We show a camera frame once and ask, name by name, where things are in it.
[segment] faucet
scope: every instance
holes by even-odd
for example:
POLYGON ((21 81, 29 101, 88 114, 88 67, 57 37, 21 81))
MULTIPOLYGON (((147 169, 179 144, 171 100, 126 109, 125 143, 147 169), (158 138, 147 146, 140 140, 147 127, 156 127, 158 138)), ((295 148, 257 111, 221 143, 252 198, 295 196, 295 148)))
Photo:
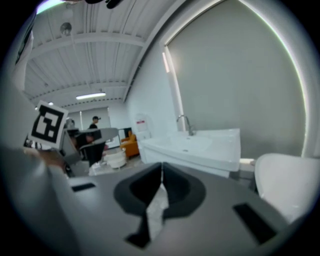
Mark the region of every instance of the faucet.
POLYGON ((181 114, 181 115, 178 116, 176 122, 178 122, 180 118, 185 118, 186 119, 186 124, 188 126, 189 136, 195 135, 195 132, 192 130, 192 126, 190 125, 189 118, 186 115, 181 114))

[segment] white ceiling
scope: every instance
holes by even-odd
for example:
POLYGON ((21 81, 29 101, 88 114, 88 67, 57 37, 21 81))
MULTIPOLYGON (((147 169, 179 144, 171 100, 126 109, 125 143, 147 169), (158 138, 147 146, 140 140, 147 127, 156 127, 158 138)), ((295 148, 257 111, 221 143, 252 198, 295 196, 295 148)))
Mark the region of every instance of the white ceiling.
POLYGON ((124 0, 112 10, 104 1, 81 1, 38 14, 25 94, 35 106, 44 100, 70 110, 123 102, 152 39, 184 1, 124 0), (60 33, 65 22, 72 25, 73 40, 60 33), (106 96, 76 100, 96 92, 106 96))

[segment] person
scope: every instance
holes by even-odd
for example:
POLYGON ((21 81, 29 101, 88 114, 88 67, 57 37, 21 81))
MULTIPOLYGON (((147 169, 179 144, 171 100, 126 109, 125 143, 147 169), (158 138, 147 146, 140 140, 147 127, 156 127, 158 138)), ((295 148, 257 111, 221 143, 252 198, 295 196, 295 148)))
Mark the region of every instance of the person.
POLYGON ((92 118, 92 124, 90 124, 89 129, 98 129, 97 123, 101 118, 97 117, 96 115, 92 118))

